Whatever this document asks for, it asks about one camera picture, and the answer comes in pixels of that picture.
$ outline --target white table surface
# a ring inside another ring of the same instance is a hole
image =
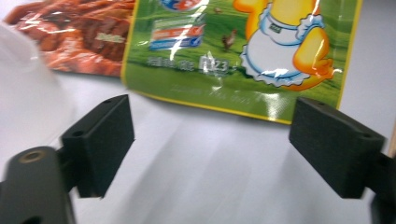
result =
[[[394,0],[364,1],[340,106],[388,139],[396,115],[395,10]],[[288,125],[159,102],[114,77],[55,74],[74,108],[70,125],[120,94],[130,95],[134,119],[136,140],[106,197],[72,191],[78,223],[371,222],[373,193],[340,199],[290,144]],[[14,152],[0,153],[3,174]]]

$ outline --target black metal bracket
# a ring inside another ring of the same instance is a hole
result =
[[[396,159],[381,153],[385,137],[322,102],[299,98],[290,142],[342,198],[361,198],[365,188],[375,224],[396,222]]]
[[[134,141],[128,95],[108,99],[62,135],[63,147],[13,157],[0,185],[0,223],[75,223],[68,191],[105,197]]]

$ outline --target bag packaging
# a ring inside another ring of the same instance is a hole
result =
[[[167,102],[290,124],[338,107],[361,0],[136,1],[122,80]]]
[[[133,10],[134,0],[45,0],[4,22],[34,40],[51,69],[119,77]]]

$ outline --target cartoon character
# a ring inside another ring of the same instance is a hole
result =
[[[247,44],[240,55],[255,80],[302,91],[332,78],[329,38],[319,0],[234,0],[248,13]]]

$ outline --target screw hole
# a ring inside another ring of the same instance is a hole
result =
[[[40,223],[41,223],[41,217],[31,217],[23,221],[21,224],[40,224]]]
[[[77,132],[73,132],[73,136],[74,137],[80,137],[80,136],[82,136],[84,134],[84,132],[83,131],[77,131]]]
[[[20,158],[21,163],[29,163],[33,161],[39,161],[41,160],[45,155],[45,152],[42,150],[37,150],[37,151],[31,151],[29,153],[24,154]]]

